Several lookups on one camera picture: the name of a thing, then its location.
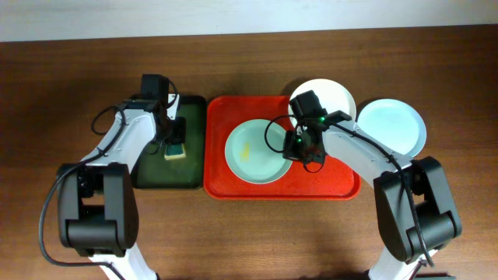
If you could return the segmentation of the green and yellow sponge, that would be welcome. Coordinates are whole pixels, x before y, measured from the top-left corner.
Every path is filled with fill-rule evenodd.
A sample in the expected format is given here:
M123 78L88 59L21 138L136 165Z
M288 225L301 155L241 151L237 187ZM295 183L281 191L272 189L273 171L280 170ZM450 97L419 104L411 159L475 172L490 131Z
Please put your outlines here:
M164 159L166 161L183 159L186 157L184 144L168 144L164 150Z

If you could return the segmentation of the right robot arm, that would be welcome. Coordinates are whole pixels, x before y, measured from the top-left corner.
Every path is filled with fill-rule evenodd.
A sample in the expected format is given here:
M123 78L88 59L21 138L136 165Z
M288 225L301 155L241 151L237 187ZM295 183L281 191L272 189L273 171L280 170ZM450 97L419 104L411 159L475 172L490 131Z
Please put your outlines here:
M303 132L286 133L285 158L307 165L330 156L374 190L384 249L367 279L414 279L421 267L434 265L437 251L461 235L461 219L436 159L413 159L389 149L341 111L313 109L293 117Z

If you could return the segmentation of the light blue plate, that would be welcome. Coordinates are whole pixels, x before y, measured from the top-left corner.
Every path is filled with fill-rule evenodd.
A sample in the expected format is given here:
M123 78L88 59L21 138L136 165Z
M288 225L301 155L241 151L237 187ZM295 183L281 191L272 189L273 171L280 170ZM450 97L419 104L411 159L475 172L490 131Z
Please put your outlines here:
M400 100L379 99L368 103L357 118L369 136L400 154L415 157L427 140L426 125L420 114Z

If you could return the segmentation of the pale green plate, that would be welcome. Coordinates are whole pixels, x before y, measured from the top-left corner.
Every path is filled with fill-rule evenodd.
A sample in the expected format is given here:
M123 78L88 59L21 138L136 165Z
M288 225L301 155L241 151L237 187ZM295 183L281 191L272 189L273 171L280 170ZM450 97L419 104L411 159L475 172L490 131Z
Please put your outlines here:
M245 121L229 134L225 144L225 160L238 178L250 184L269 184L283 177L292 162L282 154L286 130L264 119Z

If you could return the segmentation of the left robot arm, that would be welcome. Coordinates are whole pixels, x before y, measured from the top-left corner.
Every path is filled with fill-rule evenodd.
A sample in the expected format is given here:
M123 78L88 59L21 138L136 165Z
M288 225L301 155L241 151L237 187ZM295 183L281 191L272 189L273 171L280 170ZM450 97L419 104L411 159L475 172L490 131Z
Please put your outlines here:
M126 100L110 107L114 122L98 146L58 174L61 243L109 279L157 279L136 243L139 212L131 172L142 150L173 131L179 102Z

